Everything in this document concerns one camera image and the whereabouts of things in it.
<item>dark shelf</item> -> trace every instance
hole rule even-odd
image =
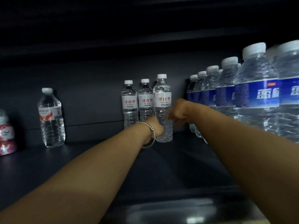
[[[98,141],[46,149],[26,148],[0,157],[0,210],[46,181]],[[212,149],[190,132],[140,151],[112,207],[240,193]]]

